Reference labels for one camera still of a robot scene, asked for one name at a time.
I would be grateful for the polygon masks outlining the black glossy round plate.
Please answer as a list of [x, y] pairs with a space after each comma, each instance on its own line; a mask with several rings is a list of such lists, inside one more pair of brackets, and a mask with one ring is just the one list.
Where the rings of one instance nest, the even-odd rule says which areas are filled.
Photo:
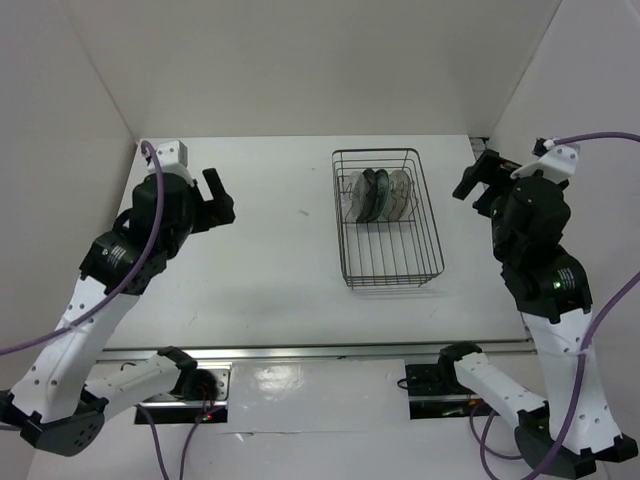
[[362, 173], [366, 180], [365, 188], [363, 189], [363, 193], [365, 194], [365, 196], [363, 198], [364, 202], [363, 202], [362, 212], [356, 220], [357, 223], [370, 222], [369, 216], [374, 206], [375, 197], [376, 197], [375, 171], [371, 168], [368, 168], [368, 169], [365, 169]]

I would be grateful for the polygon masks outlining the smoky grey glass plate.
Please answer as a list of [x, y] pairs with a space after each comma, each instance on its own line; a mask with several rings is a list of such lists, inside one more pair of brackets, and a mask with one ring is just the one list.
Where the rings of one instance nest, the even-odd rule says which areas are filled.
[[406, 170], [394, 170], [389, 175], [389, 199], [384, 210], [384, 217], [389, 222], [399, 221], [409, 204], [411, 195], [411, 179]]

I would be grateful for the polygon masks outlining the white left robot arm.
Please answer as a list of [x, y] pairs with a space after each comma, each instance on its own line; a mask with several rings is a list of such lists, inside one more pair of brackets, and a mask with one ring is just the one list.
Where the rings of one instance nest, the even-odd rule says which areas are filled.
[[234, 222], [234, 202], [218, 172], [203, 172], [212, 194], [175, 173], [151, 173], [132, 205], [92, 243], [67, 310], [25, 376], [1, 393], [1, 420], [37, 450], [71, 457], [112, 417], [157, 395], [212, 398], [216, 381], [197, 361], [168, 346], [132, 367], [92, 380], [107, 341], [186, 239]]

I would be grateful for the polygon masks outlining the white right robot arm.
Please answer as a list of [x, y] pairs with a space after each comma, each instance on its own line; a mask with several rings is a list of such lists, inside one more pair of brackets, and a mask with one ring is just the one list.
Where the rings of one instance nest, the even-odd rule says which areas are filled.
[[604, 393], [586, 271], [560, 244], [571, 215], [564, 190], [577, 160], [568, 146], [525, 166], [487, 150], [453, 192], [463, 200], [477, 184], [486, 186], [473, 207], [491, 221], [493, 254], [533, 338], [547, 395], [497, 369], [473, 342], [442, 349], [436, 369], [441, 388], [470, 390], [509, 424], [533, 476], [564, 479], [594, 473], [599, 461], [621, 463], [639, 453]]

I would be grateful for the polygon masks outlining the blue floral ceramic plate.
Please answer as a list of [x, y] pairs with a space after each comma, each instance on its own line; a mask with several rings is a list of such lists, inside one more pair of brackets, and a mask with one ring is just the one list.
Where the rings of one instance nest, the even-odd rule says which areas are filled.
[[371, 210], [369, 221], [374, 222], [383, 217], [383, 213], [389, 202], [391, 195], [391, 180], [386, 169], [379, 169], [375, 172], [376, 178], [376, 197], [374, 206]]

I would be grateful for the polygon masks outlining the clear textured glass plate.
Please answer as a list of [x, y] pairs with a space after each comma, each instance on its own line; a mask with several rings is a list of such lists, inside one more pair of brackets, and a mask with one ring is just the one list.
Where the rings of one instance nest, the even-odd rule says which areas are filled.
[[355, 222], [362, 212], [365, 183], [366, 180], [361, 171], [351, 173], [345, 180], [341, 206], [347, 222]]

